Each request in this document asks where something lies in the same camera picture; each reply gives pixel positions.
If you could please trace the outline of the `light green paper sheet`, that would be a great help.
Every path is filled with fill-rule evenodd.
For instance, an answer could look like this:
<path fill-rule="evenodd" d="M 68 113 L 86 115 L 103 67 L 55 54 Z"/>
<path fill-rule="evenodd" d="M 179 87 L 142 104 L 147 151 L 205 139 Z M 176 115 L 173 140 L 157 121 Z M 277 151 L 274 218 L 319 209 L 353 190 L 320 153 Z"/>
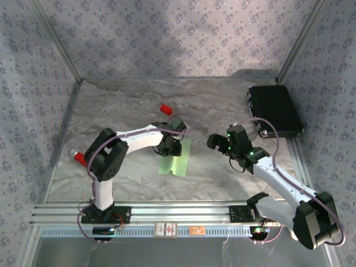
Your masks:
<path fill-rule="evenodd" d="M 191 139 L 183 139 L 181 144 L 181 156 L 166 156 L 161 158 L 158 174 L 166 175 L 172 173 L 175 176 L 186 176 L 191 148 Z"/>

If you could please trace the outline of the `grey metal sheet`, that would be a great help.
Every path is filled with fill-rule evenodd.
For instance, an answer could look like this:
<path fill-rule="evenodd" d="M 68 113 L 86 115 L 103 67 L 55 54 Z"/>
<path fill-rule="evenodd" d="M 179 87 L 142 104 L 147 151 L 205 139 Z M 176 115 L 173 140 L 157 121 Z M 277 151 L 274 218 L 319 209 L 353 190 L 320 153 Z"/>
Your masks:
<path fill-rule="evenodd" d="M 287 235 L 268 244 L 243 238 L 128 238 L 97 245 L 85 238 L 43 238 L 31 267 L 330 267 L 323 248 Z"/>

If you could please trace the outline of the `black case with silver trim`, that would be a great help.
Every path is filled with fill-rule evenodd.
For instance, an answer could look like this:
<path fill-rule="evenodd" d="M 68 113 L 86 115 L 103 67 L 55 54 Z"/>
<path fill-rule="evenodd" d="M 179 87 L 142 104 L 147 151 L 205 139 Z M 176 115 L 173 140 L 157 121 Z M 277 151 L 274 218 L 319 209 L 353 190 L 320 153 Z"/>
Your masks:
<path fill-rule="evenodd" d="M 260 137 L 290 138 L 303 133 L 303 125 L 286 86 L 252 86 L 247 96 L 251 115 L 268 121 L 255 121 Z"/>

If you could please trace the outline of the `black right controller board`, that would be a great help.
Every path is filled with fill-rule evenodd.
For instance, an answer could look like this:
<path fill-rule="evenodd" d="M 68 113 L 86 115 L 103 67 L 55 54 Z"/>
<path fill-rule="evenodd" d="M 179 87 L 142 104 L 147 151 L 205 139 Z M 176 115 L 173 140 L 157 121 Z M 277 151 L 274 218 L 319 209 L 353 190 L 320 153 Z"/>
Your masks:
<path fill-rule="evenodd" d="M 270 229 L 264 226 L 252 226 L 250 227 L 251 240 L 264 241 L 269 235 Z"/>

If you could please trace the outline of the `black controller board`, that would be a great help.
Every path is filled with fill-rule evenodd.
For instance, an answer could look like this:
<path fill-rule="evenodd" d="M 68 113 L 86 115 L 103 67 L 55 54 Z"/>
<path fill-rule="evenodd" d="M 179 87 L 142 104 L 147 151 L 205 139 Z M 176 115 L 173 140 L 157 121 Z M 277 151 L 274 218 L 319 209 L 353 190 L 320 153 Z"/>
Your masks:
<path fill-rule="evenodd" d="M 93 238 L 96 241 L 110 241 L 115 236 L 116 229 L 112 227 L 94 227 L 92 229 Z"/>
<path fill-rule="evenodd" d="M 250 227 L 251 240 L 264 241 L 269 235 L 270 229 L 264 226 L 252 226 Z"/>

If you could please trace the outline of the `white printed label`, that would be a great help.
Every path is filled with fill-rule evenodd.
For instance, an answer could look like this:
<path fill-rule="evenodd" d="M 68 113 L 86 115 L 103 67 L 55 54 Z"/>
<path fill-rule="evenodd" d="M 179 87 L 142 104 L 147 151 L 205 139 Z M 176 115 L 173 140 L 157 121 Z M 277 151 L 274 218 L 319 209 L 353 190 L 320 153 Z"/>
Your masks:
<path fill-rule="evenodd" d="M 177 233 L 177 223 L 173 221 L 159 221 L 155 222 L 154 227 L 154 237 L 155 238 L 168 238 L 176 239 Z"/>

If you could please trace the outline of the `red and silver cylinder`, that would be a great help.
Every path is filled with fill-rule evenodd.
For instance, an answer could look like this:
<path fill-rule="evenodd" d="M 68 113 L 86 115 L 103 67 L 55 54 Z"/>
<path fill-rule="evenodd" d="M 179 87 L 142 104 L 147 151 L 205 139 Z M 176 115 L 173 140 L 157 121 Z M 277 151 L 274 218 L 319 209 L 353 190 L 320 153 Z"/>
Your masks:
<path fill-rule="evenodd" d="M 87 166 L 85 158 L 84 158 L 84 154 L 79 152 L 79 151 L 77 151 L 76 149 L 70 150 L 68 152 L 68 156 L 69 156 L 70 159 L 73 159 L 73 160 L 77 161 L 78 163 L 80 163 L 84 167 Z"/>

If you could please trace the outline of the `black left controller board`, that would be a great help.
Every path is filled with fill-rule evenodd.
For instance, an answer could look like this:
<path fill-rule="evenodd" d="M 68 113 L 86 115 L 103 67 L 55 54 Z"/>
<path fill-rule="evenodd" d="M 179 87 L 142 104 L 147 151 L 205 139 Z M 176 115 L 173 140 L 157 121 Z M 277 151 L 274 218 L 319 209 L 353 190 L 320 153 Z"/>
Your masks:
<path fill-rule="evenodd" d="M 92 229 L 93 238 L 96 241 L 110 241 L 115 236 L 116 229 L 112 227 L 94 227 Z"/>

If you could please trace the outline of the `aluminium side rail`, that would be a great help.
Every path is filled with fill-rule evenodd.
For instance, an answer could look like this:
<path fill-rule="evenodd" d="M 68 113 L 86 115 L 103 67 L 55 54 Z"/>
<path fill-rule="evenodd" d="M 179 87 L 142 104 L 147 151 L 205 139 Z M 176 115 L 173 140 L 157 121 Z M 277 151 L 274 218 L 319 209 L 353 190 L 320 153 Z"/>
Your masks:
<path fill-rule="evenodd" d="M 299 182 L 314 189 L 312 178 L 310 176 L 303 149 L 298 137 L 286 139 L 286 144 L 290 153 L 290 158 L 293 163 L 296 179 Z"/>
<path fill-rule="evenodd" d="M 73 85 L 73 89 L 68 101 L 68 105 L 66 106 L 65 113 L 64 113 L 64 118 L 61 123 L 60 131 L 58 134 L 54 135 L 53 141 L 54 143 L 54 152 L 52 153 L 51 159 L 50 159 L 50 167 L 48 170 L 47 174 L 47 180 L 46 180 L 46 190 L 43 196 L 43 199 L 41 201 L 42 204 L 47 203 L 48 196 L 50 194 L 50 189 L 52 186 L 52 181 L 54 174 L 56 172 L 56 168 L 58 165 L 58 162 L 60 160 L 60 155 L 63 150 L 63 146 L 65 144 L 65 137 L 67 135 L 67 131 L 69 128 L 69 124 L 71 122 L 72 114 L 75 109 L 75 105 L 77 102 L 78 94 L 81 88 L 83 80 L 76 81 L 75 84 Z"/>

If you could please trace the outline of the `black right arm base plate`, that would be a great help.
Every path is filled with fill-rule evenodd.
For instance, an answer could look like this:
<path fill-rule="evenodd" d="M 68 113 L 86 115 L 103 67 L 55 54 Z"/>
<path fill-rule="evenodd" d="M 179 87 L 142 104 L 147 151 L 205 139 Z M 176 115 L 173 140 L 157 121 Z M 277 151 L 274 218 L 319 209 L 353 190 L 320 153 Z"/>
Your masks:
<path fill-rule="evenodd" d="M 229 206 L 229 217 L 231 223 L 254 222 L 260 215 L 257 209 L 250 205 L 233 205 Z"/>

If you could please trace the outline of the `long aluminium base rail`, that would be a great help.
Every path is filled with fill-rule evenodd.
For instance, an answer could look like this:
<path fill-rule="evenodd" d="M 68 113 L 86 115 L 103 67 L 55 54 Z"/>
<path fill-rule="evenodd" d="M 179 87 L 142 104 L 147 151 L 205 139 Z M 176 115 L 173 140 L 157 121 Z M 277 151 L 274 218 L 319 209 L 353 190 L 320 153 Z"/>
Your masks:
<path fill-rule="evenodd" d="M 258 225 L 259 217 L 254 222 L 231 223 L 229 206 L 248 205 L 245 201 L 148 201 L 148 202 L 117 202 L 115 206 L 131 207 L 131 225 L 153 225 L 159 221 L 173 221 L 183 225 L 219 225 L 240 224 Z M 51 202 L 38 204 L 31 213 L 30 222 L 39 225 L 72 225 L 81 222 L 86 204 L 76 202 Z M 279 224 L 267 219 L 268 225 Z M 82 224 L 89 225 L 116 225 L 116 224 Z"/>

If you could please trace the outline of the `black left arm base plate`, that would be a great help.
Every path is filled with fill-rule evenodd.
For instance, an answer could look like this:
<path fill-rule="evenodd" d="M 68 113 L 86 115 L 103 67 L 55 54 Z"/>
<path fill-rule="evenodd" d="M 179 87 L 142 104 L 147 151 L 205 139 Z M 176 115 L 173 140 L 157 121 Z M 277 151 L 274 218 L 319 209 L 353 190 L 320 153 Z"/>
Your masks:
<path fill-rule="evenodd" d="M 105 211 L 101 211 L 95 205 L 84 209 L 81 217 L 82 224 L 129 224 L 131 218 L 130 206 L 111 205 Z"/>

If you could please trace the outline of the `aluminium frame post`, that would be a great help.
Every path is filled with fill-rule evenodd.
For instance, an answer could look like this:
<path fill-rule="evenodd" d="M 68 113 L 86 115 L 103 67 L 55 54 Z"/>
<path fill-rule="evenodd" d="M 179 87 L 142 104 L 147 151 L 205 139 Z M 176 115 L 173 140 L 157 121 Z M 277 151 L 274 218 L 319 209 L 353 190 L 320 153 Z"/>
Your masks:
<path fill-rule="evenodd" d="M 331 0 L 316 0 L 315 5 L 312 6 L 299 35 L 297 36 L 285 62 L 276 76 L 275 80 L 277 85 L 282 85 L 286 81 L 289 73 L 292 71 L 299 56 L 305 48 L 309 37 L 312 35 L 323 13 L 330 5 L 330 2 Z"/>
<path fill-rule="evenodd" d="M 74 61 L 70 57 L 67 48 L 62 42 L 59 34 L 57 33 L 50 17 L 44 9 L 41 0 L 27 0 L 28 4 L 34 12 L 39 24 L 43 28 L 46 36 L 51 41 L 54 49 L 56 50 L 59 58 L 62 60 L 66 70 L 77 84 L 81 84 L 83 78 L 81 77 Z"/>

